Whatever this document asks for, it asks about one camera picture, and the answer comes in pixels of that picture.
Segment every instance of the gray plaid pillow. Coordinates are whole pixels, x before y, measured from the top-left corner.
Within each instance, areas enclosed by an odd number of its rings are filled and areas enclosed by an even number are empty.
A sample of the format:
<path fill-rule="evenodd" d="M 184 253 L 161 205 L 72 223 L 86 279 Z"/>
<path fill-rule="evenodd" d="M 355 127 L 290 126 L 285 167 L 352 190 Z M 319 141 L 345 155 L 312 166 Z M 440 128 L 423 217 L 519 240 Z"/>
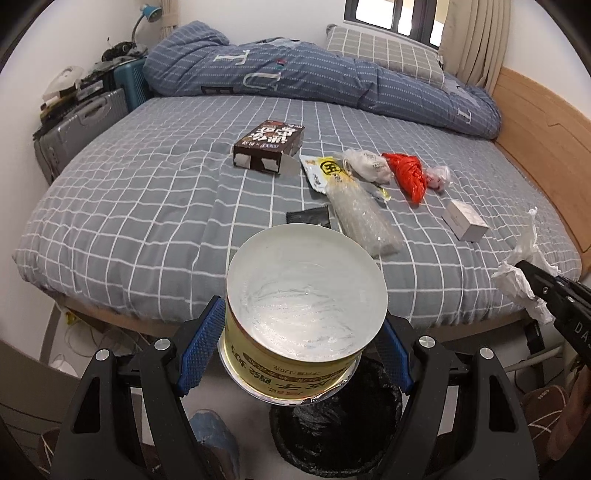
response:
<path fill-rule="evenodd" d="M 443 89 L 445 76 L 439 56 L 434 51 L 336 25 L 329 25 L 327 28 L 327 40 L 326 48 L 332 53 L 372 61 L 388 70 Z"/>

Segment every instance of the crumpled tissue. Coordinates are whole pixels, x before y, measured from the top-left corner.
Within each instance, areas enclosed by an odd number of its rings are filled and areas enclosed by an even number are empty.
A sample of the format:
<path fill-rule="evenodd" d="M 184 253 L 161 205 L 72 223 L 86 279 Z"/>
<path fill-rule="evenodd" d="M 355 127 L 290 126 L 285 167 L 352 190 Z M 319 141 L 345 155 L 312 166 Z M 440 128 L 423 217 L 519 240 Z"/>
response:
<path fill-rule="evenodd" d="M 492 274 L 491 280 L 495 287 L 507 295 L 514 303 L 525 307 L 530 317 L 544 325 L 552 322 L 554 316 L 548 310 L 546 302 L 534 294 L 530 283 L 525 278 L 525 274 L 520 268 L 515 267 L 515 264 L 521 260 L 527 260 L 553 277 L 560 272 L 557 267 L 550 265 L 546 261 L 544 254 L 537 245 L 538 232 L 535 228 L 535 216 L 538 209 L 533 208 L 528 213 L 530 215 L 528 225 L 521 232 L 516 247 L 499 266 L 498 270 Z"/>

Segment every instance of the white wall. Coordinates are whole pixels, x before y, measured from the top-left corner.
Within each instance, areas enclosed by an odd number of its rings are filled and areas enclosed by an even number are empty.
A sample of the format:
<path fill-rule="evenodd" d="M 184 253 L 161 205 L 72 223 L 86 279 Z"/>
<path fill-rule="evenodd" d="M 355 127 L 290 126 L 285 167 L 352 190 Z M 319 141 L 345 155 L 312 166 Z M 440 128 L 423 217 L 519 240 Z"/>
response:
<path fill-rule="evenodd" d="M 512 2 L 503 65 L 541 83 L 591 118 L 591 77 L 562 30 L 535 0 Z"/>
<path fill-rule="evenodd" d="M 128 40 L 140 0 L 55 0 L 33 23 L 0 73 L 0 338 L 38 358 L 52 302 L 22 281 L 11 254 L 47 190 L 31 135 L 41 95 L 68 65 L 89 68 Z"/>
<path fill-rule="evenodd" d="M 325 45 L 327 25 L 345 25 L 345 0 L 178 2 L 181 25 L 200 20 L 224 33 L 235 44 L 262 38 L 288 37 Z"/>

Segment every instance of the beige curtain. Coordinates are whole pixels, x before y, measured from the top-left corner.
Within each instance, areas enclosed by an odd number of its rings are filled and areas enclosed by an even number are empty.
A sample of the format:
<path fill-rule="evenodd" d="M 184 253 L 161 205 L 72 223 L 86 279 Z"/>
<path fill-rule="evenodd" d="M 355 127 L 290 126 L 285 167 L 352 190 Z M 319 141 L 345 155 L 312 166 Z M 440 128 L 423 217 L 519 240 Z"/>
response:
<path fill-rule="evenodd" d="M 511 0 L 450 0 L 439 54 L 444 69 L 492 95 L 509 36 Z"/>
<path fill-rule="evenodd" d="M 162 13 L 160 40 L 164 40 L 178 27 L 178 0 L 162 0 Z"/>

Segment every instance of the metal can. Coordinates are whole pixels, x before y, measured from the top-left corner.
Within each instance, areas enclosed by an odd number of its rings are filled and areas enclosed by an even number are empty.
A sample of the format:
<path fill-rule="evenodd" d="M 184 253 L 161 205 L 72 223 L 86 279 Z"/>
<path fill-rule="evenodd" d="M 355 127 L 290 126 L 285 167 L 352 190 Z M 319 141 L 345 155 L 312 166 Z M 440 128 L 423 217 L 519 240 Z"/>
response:
<path fill-rule="evenodd" d="M 326 398 L 354 373 L 387 305 L 384 277 L 357 243 L 316 225 L 275 226 L 230 263 L 220 356 L 262 400 Z"/>

